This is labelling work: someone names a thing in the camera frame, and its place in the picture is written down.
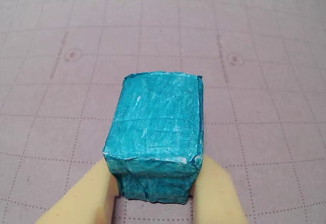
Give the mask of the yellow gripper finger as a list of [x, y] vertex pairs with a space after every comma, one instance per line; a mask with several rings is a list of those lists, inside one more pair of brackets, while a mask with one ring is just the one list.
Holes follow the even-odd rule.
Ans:
[[117, 179], [101, 159], [36, 223], [111, 223], [118, 195]]
[[247, 223], [230, 174], [208, 155], [192, 189], [193, 223]]

